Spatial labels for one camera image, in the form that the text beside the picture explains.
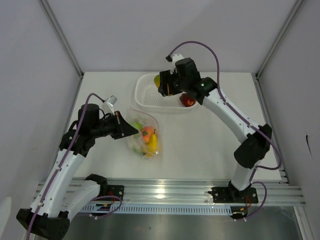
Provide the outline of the dark red apple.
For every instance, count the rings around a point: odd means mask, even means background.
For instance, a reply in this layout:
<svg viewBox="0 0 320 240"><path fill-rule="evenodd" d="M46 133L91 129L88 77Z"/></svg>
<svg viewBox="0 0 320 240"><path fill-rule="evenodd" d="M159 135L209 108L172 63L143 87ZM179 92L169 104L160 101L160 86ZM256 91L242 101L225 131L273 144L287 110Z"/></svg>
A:
<svg viewBox="0 0 320 240"><path fill-rule="evenodd" d="M181 104L186 108L192 107L197 102L195 99L191 98L187 93L183 93L179 97L179 100Z"/></svg>

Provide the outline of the clear zip top bag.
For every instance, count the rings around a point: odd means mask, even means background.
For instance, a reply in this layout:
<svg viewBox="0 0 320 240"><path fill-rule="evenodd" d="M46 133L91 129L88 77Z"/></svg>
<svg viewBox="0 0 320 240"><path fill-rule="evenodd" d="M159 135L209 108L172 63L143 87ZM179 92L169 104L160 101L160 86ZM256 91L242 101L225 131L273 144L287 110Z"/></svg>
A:
<svg viewBox="0 0 320 240"><path fill-rule="evenodd" d="M125 120L138 133L127 139L128 147L145 159L153 159L163 152L163 144L158 121L150 114L130 107Z"/></svg>

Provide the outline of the orange peach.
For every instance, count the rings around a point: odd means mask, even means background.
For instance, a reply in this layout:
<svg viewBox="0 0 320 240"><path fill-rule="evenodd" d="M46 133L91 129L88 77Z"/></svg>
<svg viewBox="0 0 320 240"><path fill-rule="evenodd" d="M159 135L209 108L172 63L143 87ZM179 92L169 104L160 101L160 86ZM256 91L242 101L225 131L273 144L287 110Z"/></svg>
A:
<svg viewBox="0 0 320 240"><path fill-rule="evenodd" d="M146 144L149 143L151 135L155 133L155 129L152 126L145 126L141 130L142 138Z"/></svg>

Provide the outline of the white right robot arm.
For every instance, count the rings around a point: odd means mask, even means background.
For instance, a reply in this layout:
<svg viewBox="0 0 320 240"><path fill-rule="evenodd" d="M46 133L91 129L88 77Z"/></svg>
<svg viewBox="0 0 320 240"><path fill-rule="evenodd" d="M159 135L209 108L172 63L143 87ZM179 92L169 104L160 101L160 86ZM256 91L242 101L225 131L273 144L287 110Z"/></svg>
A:
<svg viewBox="0 0 320 240"><path fill-rule="evenodd" d="M202 78L195 62L180 54L167 56L169 70L159 73L158 92L164 96L188 94L200 105L213 112L236 136L240 146L234 152L237 162L235 173L228 183L228 196L234 202L246 197L256 167L270 150L272 128L259 125L226 98L217 80Z"/></svg>

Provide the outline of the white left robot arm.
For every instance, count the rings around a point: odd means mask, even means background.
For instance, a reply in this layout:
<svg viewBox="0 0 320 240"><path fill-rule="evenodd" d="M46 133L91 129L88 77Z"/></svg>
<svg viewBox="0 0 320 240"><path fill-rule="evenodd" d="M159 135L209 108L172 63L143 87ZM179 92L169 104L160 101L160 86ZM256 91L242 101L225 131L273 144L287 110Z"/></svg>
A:
<svg viewBox="0 0 320 240"><path fill-rule="evenodd" d="M122 201L110 194L107 178L90 174L80 189L66 197L68 187L86 159L96 139L111 136L114 140L138 134L119 111L100 117L97 104L86 103L78 111L78 119L71 124L59 145L55 164L43 188L29 208L21 208L16 219L26 229L47 240L61 240L73 218L92 200Z"/></svg>

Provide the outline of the white cauliflower with green leaves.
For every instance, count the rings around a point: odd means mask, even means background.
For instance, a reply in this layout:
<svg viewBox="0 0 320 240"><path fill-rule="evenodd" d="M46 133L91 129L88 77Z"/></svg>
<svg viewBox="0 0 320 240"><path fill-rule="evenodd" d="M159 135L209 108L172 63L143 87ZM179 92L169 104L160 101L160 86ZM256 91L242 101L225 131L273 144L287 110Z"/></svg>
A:
<svg viewBox="0 0 320 240"><path fill-rule="evenodd" d="M129 139L128 140L128 147L137 155L140 155L140 156L145 155L145 153L142 150L141 145L138 142L136 142L135 140Z"/></svg>

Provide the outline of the yellow mango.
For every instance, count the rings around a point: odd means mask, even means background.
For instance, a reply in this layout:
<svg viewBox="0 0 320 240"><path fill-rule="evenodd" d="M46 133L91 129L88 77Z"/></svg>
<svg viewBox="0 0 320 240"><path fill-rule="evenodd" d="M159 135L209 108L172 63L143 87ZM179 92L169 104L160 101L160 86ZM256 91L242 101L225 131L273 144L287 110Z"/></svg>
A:
<svg viewBox="0 0 320 240"><path fill-rule="evenodd" d="M156 86L157 88L160 87L160 85L161 85L161 78L160 78L160 75L159 75L159 74L154 77L154 84L155 84L155 86Z"/></svg>

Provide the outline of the orange yellow fruit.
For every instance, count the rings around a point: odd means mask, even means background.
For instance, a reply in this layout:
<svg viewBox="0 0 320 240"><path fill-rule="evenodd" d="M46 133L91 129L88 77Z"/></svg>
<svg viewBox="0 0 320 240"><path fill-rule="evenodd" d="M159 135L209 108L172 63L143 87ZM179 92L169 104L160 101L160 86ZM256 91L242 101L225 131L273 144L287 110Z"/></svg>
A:
<svg viewBox="0 0 320 240"><path fill-rule="evenodd" d="M159 154L159 152L156 148L153 148L150 146L143 147L142 153L145 158L154 158Z"/></svg>

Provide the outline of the yellow lemon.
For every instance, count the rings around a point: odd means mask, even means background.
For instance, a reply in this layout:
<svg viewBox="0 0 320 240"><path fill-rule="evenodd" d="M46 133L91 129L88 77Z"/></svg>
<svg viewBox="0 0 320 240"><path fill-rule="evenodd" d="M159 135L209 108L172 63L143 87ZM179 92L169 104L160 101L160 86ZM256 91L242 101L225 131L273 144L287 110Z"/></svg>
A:
<svg viewBox="0 0 320 240"><path fill-rule="evenodd" d="M150 136L150 140L149 140L149 143L147 144L147 146L152 151L156 151L157 150L157 145L158 145L158 137L157 137L157 135L155 133L153 133Z"/></svg>

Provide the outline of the green apple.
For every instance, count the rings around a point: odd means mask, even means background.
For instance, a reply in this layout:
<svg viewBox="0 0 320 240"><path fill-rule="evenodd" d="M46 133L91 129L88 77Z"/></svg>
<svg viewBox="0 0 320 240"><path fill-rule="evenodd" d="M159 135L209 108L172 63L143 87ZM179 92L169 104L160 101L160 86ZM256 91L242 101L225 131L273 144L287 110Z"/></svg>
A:
<svg viewBox="0 0 320 240"><path fill-rule="evenodd" d="M137 133L137 134L134 134L133 137L134 137L134 138L139 138L143 126L142 126L138 121L135 121L135 120L132 121L132 122L130 122L130 124L131 124L131 126L134 127L136 130L138 130L138 133Z"/></svg>

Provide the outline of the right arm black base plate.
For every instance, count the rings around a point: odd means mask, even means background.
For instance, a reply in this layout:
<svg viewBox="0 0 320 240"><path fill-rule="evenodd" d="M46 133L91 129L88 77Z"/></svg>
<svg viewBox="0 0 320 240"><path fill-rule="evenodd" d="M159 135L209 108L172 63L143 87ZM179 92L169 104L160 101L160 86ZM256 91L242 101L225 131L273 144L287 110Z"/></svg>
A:
<svg viewBox="0 0 320 240"><path fill-rule="evenodd" d="M249 200L249 203L253 204L259 202L257 191L252 186L249 186L242 191L239 191L236 188L233 189L231 186L216 186L212 187L207 193L212 196L214 203L219 204L245 204L247 200Z"/></svg>

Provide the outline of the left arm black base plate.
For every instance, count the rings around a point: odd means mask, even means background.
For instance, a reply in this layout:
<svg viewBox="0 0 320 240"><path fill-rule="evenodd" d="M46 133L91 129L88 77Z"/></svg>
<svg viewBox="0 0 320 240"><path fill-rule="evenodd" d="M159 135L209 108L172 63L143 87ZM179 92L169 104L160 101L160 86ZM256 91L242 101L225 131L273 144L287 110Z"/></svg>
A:
<svg viewBox="0 0 320 240"><path fill-rule="evenodd" d="M106 189L102 190L99 194L99 197L105 197L103 201L111 201L111 202L119 202L123 200L124 197L125 186L124 185L108 185Z"/></svg>

